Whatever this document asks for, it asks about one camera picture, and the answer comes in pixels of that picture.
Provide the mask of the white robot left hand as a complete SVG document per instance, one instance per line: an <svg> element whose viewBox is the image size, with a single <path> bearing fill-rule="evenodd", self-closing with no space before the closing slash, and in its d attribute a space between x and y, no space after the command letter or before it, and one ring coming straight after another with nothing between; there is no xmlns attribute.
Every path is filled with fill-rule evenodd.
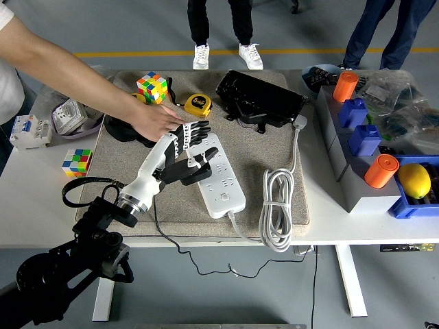
<svg viewBox="0 0 439 329"><path fill-rule="evenodd" d="M190 147L199 145L210 130L208 121L194 121L163 135L147 155L137 178L122 189L117 205L145 212L151 207L153 196L160 193L165 185L178 180L189 185L209 177L209 160L218 148L212 147L181 161L176 159Z"/></svg>

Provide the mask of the person's hand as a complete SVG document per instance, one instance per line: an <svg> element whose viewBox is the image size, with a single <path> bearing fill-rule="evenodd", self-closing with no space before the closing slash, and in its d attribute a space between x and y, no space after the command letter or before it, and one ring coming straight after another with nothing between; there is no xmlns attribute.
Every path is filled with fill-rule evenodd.
<svg viewBox="0 0 439 329"><path fill-rule="evenodd" d="M162 105L141 104L130 119L130 125L150 141L158 141L162 135L186 123L171 108Z"/></svg>

